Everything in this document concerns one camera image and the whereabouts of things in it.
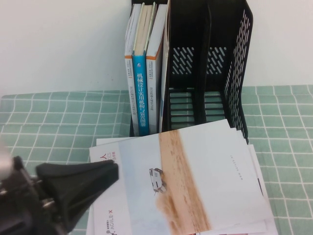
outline booklet cover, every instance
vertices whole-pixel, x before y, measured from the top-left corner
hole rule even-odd
[[[120,177],[94,203],[95,234],[187,235],[272,217],[227,131],[223,120],[91,148]]]

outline table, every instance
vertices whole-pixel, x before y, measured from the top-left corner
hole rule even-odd
[[[311,234],[313,85],[243,87],[242,103],[279,234]],[[128,91],[7,95],[0,138],[34,175],[44,162],[89,162],[97,138],[129,136],[130,119]],[[71,235],[85,235],[87,219]]]

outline metal screw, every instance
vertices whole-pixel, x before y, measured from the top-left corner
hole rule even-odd
[[[8,191],[5,190],[4,188],[0,189],[0,195],[3,196],[7,193]]]

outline black file organizer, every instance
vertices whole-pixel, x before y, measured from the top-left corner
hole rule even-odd
[[[154,1],[132,0],[142,2]],[[226,118],[248,142],[241,90],[253,16],[246,0],[171,0],[170,9],[162,131]]]

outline book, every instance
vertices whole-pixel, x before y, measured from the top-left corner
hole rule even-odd
[[[161,74],[161,96],[160,96],[160,112],[159,112],[159,133],[162,132],[164,98],[166,89],[167,63],[170,49],[169,29],[170,29],[170,0],[167,1],[167,11],[165,17],[165,27],[163,33],[163,55],[162,55],[162,74]]]
[[[153,25],[146,55],[150,134],[158,133],[161,92],[160,76],[162,69],[163,32],[166,12],[167,5],[160,4],[157,9],[156,19]]]
[[[272,213],[244,148],[227,120],[91,148],[120,178],[94,203],[95,235],[265,232]]]
[[[137,100],[139,135],[149,134],[146,51],[155,17],[156,4],[142,4],[133,48],[134,81]]]
[[[135,33],[138,24],[139,14],[141,10],[141,4],[134,4],[132,8],[132,14],[129,18],[126,34],[125,34],[125,65],[127,73],[127,83],[129,91],[129,99],[131,104],[134,136],[139,136],[138,115],[135,95],[135,83],[134,83],[134,70],[132,53],[135,41]]]

